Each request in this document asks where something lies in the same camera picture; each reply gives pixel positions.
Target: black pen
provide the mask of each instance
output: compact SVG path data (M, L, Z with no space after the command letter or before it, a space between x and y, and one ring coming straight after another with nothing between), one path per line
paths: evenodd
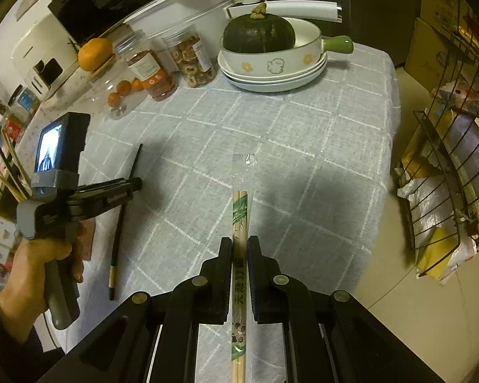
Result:
M142 145L138 146L137 155L131 166L130 178L133 177L135 173L135 167L137 166L138 156L141 153ZM113 301L115 299L115 282L117 279L117 259L119 255L119 243L120 243L120 234L123 231L123 220L124 213L126 210L126 204L120 206L119 219L117 220L117 228L115 229L115 237L113 239L113 248L112 248L112 261L110 262L110 274L108 276L108 299Z

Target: white pan handle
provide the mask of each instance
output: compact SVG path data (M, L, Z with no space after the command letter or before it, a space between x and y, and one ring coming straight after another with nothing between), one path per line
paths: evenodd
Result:
M266 1L266 6L267 12L281 17L342 23L342 8L333 1L278 0ZM248 14L254 7L253 4L236 5L229 7L227 11L231 18L236 18Z

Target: tablecloth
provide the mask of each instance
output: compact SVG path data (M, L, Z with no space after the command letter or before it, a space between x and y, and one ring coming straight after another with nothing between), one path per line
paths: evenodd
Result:
M318 79L289 92L241 91L218 74L203 88L149 99L123 119L99 118L80 183L127 176L143 143L136 171L143 188L126 211L114 302L107 286L118 209L96 220L80 318L57 332L65 350L134 291L170 291L217 255L220 238L231 236L235 153L257 155L249 233L263 254L309 289L354 294L382 213L399 92L384 52L356 44L353 54L329 58ZM281 336L279 325L249 332L252 381L285 380ZM229 379L229 324L201 326L195 381Z

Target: white wall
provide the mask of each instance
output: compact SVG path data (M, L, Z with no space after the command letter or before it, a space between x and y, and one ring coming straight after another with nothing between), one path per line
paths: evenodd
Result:
M24 81L11 61L11 52L18 40L30 29L36 20L49 13L50 0L39 0L19 21L15 13L21 0L13 5L0 23L0 98L6 103L13 91Z

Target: metal screw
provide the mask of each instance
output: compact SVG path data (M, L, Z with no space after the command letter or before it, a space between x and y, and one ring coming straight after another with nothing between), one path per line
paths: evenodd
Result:
M147 301L147 294L144 292L137 292L131 297L131 300L135 304L143 304L145 301Z
M192 279L192 284L195 286L204 286L207 284L207 278L205 276L196 276Z
M287 285L289 283L289 278L286 275L275 275L273 277L273 282L276 285Z
M333 297L339 302L348 302L351 295L346 291L335 291Z

